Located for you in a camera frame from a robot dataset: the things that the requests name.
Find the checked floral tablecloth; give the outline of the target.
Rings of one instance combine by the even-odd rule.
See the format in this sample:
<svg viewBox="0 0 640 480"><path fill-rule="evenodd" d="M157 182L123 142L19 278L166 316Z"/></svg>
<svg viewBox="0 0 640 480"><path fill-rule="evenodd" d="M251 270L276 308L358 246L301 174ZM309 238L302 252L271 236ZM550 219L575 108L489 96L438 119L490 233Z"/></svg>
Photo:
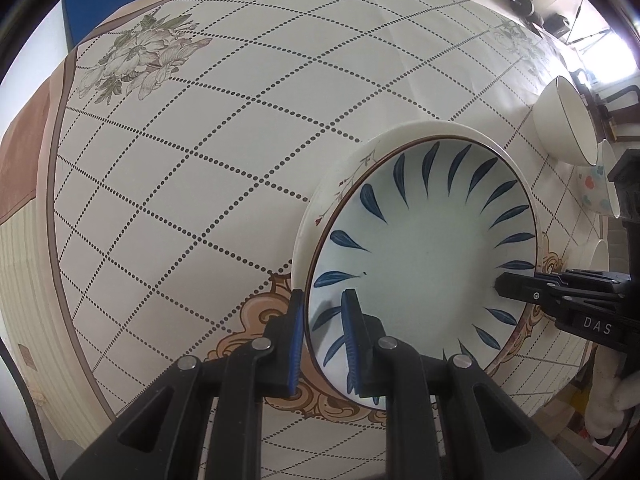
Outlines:
<svg viewBox="0 0 640 480"><path fill-rule="evenodd" d="M89 445L185 354L288 302L326 168L413 120L487 134L533 189L542 260L599 237L532 107L550 39L473 0L139 0L3 141L1 311L47 426Z"/></svg>

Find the blue leaf pattern plate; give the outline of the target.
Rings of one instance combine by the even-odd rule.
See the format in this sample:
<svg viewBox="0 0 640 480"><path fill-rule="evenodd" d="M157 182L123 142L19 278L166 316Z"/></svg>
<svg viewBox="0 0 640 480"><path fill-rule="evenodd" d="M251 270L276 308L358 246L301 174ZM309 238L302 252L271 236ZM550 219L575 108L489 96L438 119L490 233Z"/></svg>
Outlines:
<svg viewBox="0 0 640 480"><path fill-rule="evenodd" d="M461 136L396 148L343 195L312 254L304 289L314 364L356 398L340 309L350 289L424 356L494 365L525 310L497 294L496 278L533 274L537 237L528 186L496 148Z"/></svg>

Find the small black speaker box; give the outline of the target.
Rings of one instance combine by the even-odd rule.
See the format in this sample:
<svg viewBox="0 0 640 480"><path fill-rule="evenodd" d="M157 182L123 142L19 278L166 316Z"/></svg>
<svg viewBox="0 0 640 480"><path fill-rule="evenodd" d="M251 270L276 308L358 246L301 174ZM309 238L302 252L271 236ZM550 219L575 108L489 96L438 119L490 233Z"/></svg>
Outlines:
<svg viewBox="0 0 640 480"><path fill-rule="evenodd" d="M552 13L544 18L544 29L555 38L562 38L570 32L570 21L564 15Z"/></svg>

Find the white bowl coloured dots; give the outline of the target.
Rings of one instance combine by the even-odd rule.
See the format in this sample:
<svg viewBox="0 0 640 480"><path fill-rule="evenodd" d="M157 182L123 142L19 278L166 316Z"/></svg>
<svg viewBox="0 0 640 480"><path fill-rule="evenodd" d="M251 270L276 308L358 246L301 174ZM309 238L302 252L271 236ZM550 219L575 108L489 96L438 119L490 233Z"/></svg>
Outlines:
<svg viewBox="0 0 640 480"><path fill-rule="evenodd" d="M598 159L594 166L577 168L579 199L589 210L605 217L620 216L620 200L608 173L616 164L611 144L603 140L598 144Z"/></svg>

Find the plain white bowl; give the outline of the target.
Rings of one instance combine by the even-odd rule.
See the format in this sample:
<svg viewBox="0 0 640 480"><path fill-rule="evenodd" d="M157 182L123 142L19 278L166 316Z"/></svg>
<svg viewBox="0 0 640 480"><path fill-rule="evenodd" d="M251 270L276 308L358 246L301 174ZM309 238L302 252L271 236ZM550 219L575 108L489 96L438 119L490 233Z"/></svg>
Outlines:
<svg viewBox="0 0 640 480"><path fill-rule="evenodd" d="M595 238L582 244L577 251L575 266L582 270L608 272L610 270L608 242L602 238Z"/></svg>

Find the white floral rim plate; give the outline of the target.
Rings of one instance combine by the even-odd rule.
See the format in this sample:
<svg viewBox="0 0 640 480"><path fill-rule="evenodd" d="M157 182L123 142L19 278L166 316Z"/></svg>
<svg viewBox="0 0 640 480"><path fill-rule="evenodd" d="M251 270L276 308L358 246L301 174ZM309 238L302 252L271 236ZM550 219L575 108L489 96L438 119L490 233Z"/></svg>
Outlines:
<svg viewBox="0 0 640 480"><path fill-rule="evenodd" d="M379 134L365 144L361 144L348 155L338 156L335 164L329 166L300 220L296 234L291 285L294 289L304 289L311 265L312 257L320 242L324 228L337 210L341 200L348 192L354 190L360 178L374 169L375 165L398 148L414 142L435 140L441 136L468 139L489 148L496 156L502 158L514 173L514 178L527 186L524 174L513 158L486 134L458 122L406 122L384 133Z"/></svg>

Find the white bowl dark rim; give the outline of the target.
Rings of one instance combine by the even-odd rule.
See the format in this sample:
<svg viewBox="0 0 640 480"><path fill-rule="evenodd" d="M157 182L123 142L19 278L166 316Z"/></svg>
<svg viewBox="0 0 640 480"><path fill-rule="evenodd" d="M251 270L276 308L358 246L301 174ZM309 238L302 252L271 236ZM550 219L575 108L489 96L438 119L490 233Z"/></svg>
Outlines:
<svg viewBox="0 0 640 480"><path fill-rule="evenodd" d="M565 77L555 77L542 90L533 120L540 143L551 157L573 166L596 164L596 130L580 94Z"/></svg>

